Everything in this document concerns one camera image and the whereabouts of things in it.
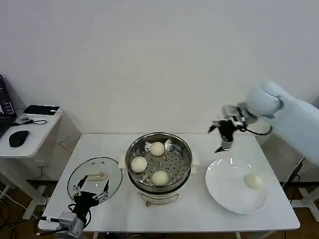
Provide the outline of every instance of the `computer mouse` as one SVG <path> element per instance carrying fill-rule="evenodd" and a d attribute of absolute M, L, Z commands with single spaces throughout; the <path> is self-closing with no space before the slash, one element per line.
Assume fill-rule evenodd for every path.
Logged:
<path fill-rule="evenodd" d="M 28 135 L 29 135 L 28 130 L 21 130 L 21 131 L 14 132 L 9 137 L 9 145 L 12 148 L 19 147 L 19 146 L 23 145 L 23 143 L 25 142 L 25 139 Z"/>

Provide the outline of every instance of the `pot lid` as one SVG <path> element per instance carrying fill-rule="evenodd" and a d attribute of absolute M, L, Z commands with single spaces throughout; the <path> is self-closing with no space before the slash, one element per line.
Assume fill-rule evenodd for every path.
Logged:
<path fill-rule="evenodd" d="M 68 181 L 68 194 L 73 197 L 79 191 L 101 195 L 100 203 L 111 198 L 122 181 L 118 163 L 108 157 L 91 158 L 78 166 Z"/>

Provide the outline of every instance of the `robotic arm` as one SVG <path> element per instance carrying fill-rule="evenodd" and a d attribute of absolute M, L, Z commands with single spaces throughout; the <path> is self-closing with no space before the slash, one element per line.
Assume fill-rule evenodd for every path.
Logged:
<path fill-rule="evenodd" d="M 252 88 L 245 102 L 222 108 L 223 120 L 213 121 L 209 133 L 219 129 L 222 144 L 216 152 L 227 151 L 235 131 L 250 131 L 247 126 L 262 118 L 274 134 L 285 140 L 312 163 L 319 166 L 319 110 L 298 100 L 274 82 L 263 82 Z"/>

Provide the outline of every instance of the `floor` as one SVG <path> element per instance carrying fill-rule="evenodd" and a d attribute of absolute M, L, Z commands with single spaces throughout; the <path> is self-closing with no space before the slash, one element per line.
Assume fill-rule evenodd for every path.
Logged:
<path fill-rule="evenodd" d="M 55 188 L 55 185 L 50 184 L 47 186 L 47 189 L 45 191 L 46 196 L 50 196 Z M 307 187 L 308 191 L 311 191 L 313 187 Z M 296 192 L 294 195 L 294 199 L 300 199 L 301 196 L 296 190 L 296 187 L 289 186 L 287 189 L 287 195 L 288 198 L 291 198 L 293 192 Z M 25 207 L 30 202 L 30 198 L 25 195 L 20 190 L 11 190 L 8 193 L 14 200 L 18 201 Z M 7 203 L 10 206 L 10 214 L 8 216 L 8 209 L 6 204 Z M 10 227 L 23 222 L 22 215 L 24 212 L 24 209 L 15 203 L 11 202 L 8 198 L 4 198 L 4 202 L 0 200 L 0 235 L 4 233 L 6 230 L 8 230 Z M 37 208 L 37 211 L 35 212 L 36 215 L 41 215 L 41 211 L 43 208 Z M 319 223 L 316 223 L 308 211 L 308 209 L 295 209 L 295 212 L 301 222 L 301 227 L 298 230 L 295 231 L 288 231 L 286 232 L 286 239 L 319 239 Z M 10 222 L 10 224 L 6 224 L 2 226 L 3 219 L 7 219 L 7 221 Z M 36 222 L 29 222 L 26 224 L 23 224 L 21 226 L 18 226 L 15 228 L 15 231 L 11 230 L 7 232 L 4 235 L 0 236 L 0 239 L 38 239 L 39 237 L 35 235 L 35 230 L 38 231 L 38 228 L 36 226 Z M 91 239 L 93 237 L 93 234 L 85 234 L 88 239 Z M 247 239 L 250 233 L 241 233 L 242 239 Z M 121 238 L 121 239 L 127 239 L 129 237 L 135 238 L 135 239 L 235 239 L 235 234 L 142 234 L 140 236 L 134 236 L 134 234 L 99 234 L 98 239 L 112 239 L 112 238 Z M 48 235 L 43 236 L 44 239 L 55 239 L 55 235 Z M 269 239 L 284 239 L 285 234 L 284 232 L 275 232 L 271 236 L 268 237 Z"/>

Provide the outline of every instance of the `white desk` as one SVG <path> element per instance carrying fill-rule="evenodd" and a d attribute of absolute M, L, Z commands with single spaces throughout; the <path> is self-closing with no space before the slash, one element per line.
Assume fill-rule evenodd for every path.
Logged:
<path fill-rule="evenodd" d="M 7 132 L 0 138 L 0 160 L 1 158 L 31 158 L 33 157 L 41 145 L 58 122 L 61 117 L 61 113 L 57 114 L 54 117 L 30 117 L 34 120 L 46 120 L 46 124 L 35 125 L 35 124 L 25 124 L 17 125 L 10 127 Z M 29 135 L 26 138 L 23 145 L 20 147 L 12 148 L 9 145 L 9 137 L 16 131 L 28 130 Z M 16 185 L 19 189 L 25 192 L 28 196 L 32 198 L 31 203 L 29 204 L 23 219 L 30 219 L 31 214 L 33 213 L 37 205 L 45 205 L 46 198 L 42 196 L 42 193 L 45 189 L 45 186 L 40 186 L 38 190 L 35 190 L 30 184 L 28 184 L 23 177 L 14 170 L 11 169 L 10 165 L 6 160 L 1 160 L 0 173 L 7 178 L 11 183 Z"/>
<path fill-rule="evenodd" d="M 82 162 L 99 156 L 119 159 L 138 134 L 84 134 L 47 205 L 44 216 L 59 217 L 72 203 L 67 193 L 68 179 Z M 218 135 L 180 134 L 200 161 L 196 175 L 181 188 L 180 197 L 169 204 L 146 207 L 127 174 L 113 197 L 91 208 L 92 221 L 86 232 L 247 232 L 297 229 L 300 223 L 272 168 L 252 135 L 237 135 L 230 152 L 214 154 L 220 146 Z M 216 158 L 226 154 L 257 167 L 269 188 L 266 206 L 259 212 L 240 215 L 221 207 L 210 196 L 205 172 Z M 39 222 L 42 230 L 56 229 L 56 223 Z"/>
<path fill-rule="evenodd" d="M 54 117 L 30 117 L 22 114 L 21 117 L 28 117 L 33 120 L 46 120 L 46 124 L 25 124 L 10 127 L 7 132 L 0 138 L 0 158 L 32 158 L 40 149 L 41 145 L 58 122 L 61 114 Z M 28 130 L 29 135 L 23 145 L 12 148 L 9 145 L 9 137 L 14 132 Z"/>

